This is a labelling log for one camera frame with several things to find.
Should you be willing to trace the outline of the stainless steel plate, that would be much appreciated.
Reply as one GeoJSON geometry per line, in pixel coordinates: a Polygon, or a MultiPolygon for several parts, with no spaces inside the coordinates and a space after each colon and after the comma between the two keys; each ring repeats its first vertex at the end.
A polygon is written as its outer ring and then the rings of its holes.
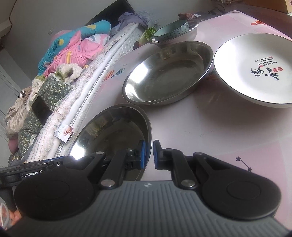
{"type": "Polygon", "coordinates": [[[133,68],[123,83],[123,98],[135,105],[175,103],[193,93],[213,57],[212,48],[199,41],[167,46],[133,68]]]}
{"type": "Polygon", "coordinates": [[[129,171],[125,177],[129,181],[138,181],[143,176],[152,148],[151,124],[139,106],[119,104],[100,112],[78,134],[69,154],[78,160],[103,151],[111,159],[118,150],[136,149],[141,140],[145,142],[142,169],[129,171]]]}

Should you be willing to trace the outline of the white ceramic plate with calligraphy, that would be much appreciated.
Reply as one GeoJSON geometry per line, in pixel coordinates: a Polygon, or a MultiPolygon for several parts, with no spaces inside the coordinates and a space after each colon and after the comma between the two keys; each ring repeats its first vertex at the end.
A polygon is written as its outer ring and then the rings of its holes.
{"type": "Polygon", "coordinates": [[[237,36],[218,48],[214,68],[240,97],[266,107],[291,107],[291,40],[265,33],[237,36]]]}

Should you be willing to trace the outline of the light blue patterned ceramic bowl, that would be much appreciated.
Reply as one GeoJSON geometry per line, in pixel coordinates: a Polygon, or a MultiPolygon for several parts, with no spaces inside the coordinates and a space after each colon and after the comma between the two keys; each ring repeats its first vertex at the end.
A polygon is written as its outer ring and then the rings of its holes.
{"type": "Polygon", "coordinates": [[[187,20],[177,20],[157,30],[153,37],[157,41],[171,40],[182,35],[189,29],[190,26],[187,20]]]}

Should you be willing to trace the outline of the pink balloon pattern tablecloth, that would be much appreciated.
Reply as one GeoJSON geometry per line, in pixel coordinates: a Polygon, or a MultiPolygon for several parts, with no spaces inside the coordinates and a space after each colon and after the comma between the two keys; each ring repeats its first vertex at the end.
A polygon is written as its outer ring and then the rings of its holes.
{"type": "MultiPolygon", "coordinates": [[[[235,36],[268,33],[291,38],[239,11],[202,21],[195,40],[208,44],[213,52],[235,36]]],[[[157,52],[159,47],[146,44],[119,58],[106,69],[104,82],[90,106],[74,124],[74,135],[61,154],[67,155],[74,138],[99,112],[125,103],[122,84],[131,68],[157,52]]],[[[279,222],[291,229],[291,108],[269,108],[241,98],[219,78],[201,80],[186,98],[166,106],[145,106],[152,139],[163,148],[175,148],[185,155],[206,153],[243,169],[251,168],[273,180],[281,189],[282,201],[276,213],[279,222]]]]}

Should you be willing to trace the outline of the small white card box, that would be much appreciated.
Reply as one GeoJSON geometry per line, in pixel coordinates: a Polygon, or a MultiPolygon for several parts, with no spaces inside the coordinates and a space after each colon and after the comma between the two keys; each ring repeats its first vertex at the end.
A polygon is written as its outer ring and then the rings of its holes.
{"type": "Polygon", "coordinates": [[[68,143],[73,135],[73,127],[67,124],[62,123],[57,131],[55,132],[54,136],[61,140],[64,143],[68,143]]]}

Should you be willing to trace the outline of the black smartphone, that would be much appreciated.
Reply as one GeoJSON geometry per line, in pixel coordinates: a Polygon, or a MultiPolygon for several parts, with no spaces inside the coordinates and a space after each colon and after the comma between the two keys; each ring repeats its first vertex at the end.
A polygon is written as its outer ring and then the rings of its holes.
{"type": "Polygon", "coordinates": [[[38,96],[33,102],[32,110],[42,126],[45,125],[47,119],[52,114],[51,109],[41,96],[38,96]]]}

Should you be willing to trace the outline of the green leaf patterned pillow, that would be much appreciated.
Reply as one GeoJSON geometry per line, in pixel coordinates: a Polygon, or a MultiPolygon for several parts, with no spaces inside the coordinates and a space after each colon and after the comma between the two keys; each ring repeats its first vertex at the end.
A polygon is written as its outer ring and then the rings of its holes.
{"type": "MultiPolygon", "coordinates": [[[[41,97],[50,111],[54,111],[59,101],[66,97],[73,89],[73,86],[62,82],[53,75],[48,76],[39,88],[34,100],[37,97],[41,97]]],[[[42,130],[43,125],[39,122],[32,109],[29,110],[27,117],[24,120],[24,124],[18,132],[18,151],[11,154],[8,159],[8,165],[17,165],[26,161],[25,155],[29,154],[29,148],[33,145],[34,140],[42,130]]]]}

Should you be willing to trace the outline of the beige cloth bundle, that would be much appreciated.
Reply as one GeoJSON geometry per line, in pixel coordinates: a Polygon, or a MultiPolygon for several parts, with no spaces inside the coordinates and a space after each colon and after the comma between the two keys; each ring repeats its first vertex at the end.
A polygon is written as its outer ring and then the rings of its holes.
{"type": "Polygon", "coordinates": [[[7,138],[15,137],[23,127],[33,101],[31,94],[34,94],[32,87],[29,86],[22,89],[15,103],[9,108],[5,117],[7,138]]]}

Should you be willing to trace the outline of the white quilted mattress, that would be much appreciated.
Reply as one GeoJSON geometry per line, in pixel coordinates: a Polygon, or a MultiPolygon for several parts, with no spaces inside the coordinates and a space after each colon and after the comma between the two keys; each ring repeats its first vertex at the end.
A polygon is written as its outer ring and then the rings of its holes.
{"type": "Polygon", "coordinates": [[[58,129],[65,125],[72,126],[74,131],[80,128],[110,67],[119,57],[133,50],[135,41],[142,34],[139,24],[128,24],[105,45],[74,84],[60,81],[54,73],[49,74],[38,94],[48,101],[52,113],[45,124],[41,124],[32,112],[28,114],[18,136],[23,162],[47,160],[54,155],[68,154],[68,145],[57,138],[58,129]]]}

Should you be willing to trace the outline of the small stainless steel bowl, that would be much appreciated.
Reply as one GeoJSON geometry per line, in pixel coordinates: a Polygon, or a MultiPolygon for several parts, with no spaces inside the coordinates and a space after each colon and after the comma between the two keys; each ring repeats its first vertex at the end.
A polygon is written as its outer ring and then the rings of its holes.
{"type": "Polygon", "coordinates": [[[192,41],[197,36],[199,21],[177,20],[157,30],[149,43],[159,48],[183,41],[192,41]]]}

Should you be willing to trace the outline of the green lettuce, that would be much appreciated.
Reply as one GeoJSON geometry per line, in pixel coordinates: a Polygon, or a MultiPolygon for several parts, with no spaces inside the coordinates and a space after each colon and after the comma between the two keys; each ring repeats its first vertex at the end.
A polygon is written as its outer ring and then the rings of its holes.
{"type": "Polygon", "coordinates": [[[142,34],[142,36],[138,40],[139,45],[145,45],[146,43],[149,43],[149,41],[151,40],[155,32],[156,32],[155,27],[146,29],[145,32],[142,34]]]}

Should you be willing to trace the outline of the pink and blue quilt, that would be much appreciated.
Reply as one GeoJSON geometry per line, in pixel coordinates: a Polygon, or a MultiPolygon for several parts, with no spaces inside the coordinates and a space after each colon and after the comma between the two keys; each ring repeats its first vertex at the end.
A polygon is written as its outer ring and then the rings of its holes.
{"type": "Polygon", "coordinates": [[[101,20],[91,25],[68,31],[55,38],[38,64],[38,75],[48,76],[61,64],[83,68],[102,52],[109,41],[111,24],[101,20]]]}

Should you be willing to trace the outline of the grey-blue clothing pile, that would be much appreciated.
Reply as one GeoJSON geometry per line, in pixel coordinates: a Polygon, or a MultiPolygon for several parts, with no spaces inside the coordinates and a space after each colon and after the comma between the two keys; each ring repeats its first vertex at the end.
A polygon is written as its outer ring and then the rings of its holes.
{"type": "Polygon", "coordinates": [[[116,35],[130,23],[139,24],[143,26],[145,30],[154,26],[153,20],[147,11],[138,11],[133,13],[125,12],[118,18],[118,24],[111,28],[109,35],[116,35]]]}

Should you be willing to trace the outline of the dark Philips cardboard box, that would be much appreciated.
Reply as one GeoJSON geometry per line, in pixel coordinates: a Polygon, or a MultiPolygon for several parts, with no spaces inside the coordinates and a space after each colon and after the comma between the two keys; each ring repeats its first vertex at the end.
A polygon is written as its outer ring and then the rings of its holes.
{"type": "Polygon", "coordinates": [[[197,20],[197,21],[204,21],[208,19],[212,19],[214,17],[218,17],[223,15],[218,9],[213,9],[207,12],[197,12],[197,13],[179,13],[178,17],[180,20],[197,20]]]}

